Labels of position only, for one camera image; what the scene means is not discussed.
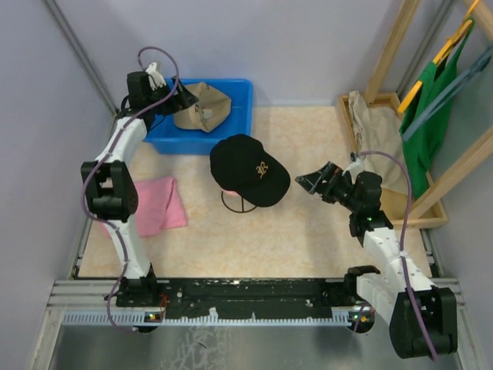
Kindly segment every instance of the speckled floor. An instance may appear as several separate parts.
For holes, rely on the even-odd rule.
[[[159,277],[339,278],[347,269],[375,264],[348,230],[349,212],[306,193],[294,177],[328,160],[348,164],[334,107],[257,108],[253,136],[291,175],[287,195],[274,207],[249,214],[227,210],[210,175],[208,156],[161,156],[142,143],[130,165],[134,180],[166,175],[178,181],[189,226],[143,239]],[[408,230],[406,250],[430,276],[419,230]],[[100,227],[89,235],[79,276],[115,277],[115,249]]]

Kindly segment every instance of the cap brim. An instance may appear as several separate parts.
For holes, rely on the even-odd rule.
[[[270,175],[260,185],[236,190],[247,202],[257,207],[271,207],[277,204],[290,188],[290,174],[273,157],[267,154]]]

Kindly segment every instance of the blue plastic bin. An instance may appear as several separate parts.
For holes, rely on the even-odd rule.
[[[253,85],[246,79],[182,79],[183,85],[204,81],[231,98],[231,113],[210,133],[201,129],[179,129],[173,116],[167,116],[145,139],[161,154],[208,156],[222,139],[237,133],[250,135],[252,130]],[[162,116],[157,116],[157,124]]]

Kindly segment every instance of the metal floor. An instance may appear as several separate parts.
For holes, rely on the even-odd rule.
[[[62,326],[52,370],[462,370],[457,355],[400,359],[380,318],[367,334],[330,327],[161,327],[147,335]]]

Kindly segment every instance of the pink cloth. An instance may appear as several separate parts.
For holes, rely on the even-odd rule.
[[[135,185],[139,195],[136,223],[141,237],[188,224],[174,177],[137,181]]]

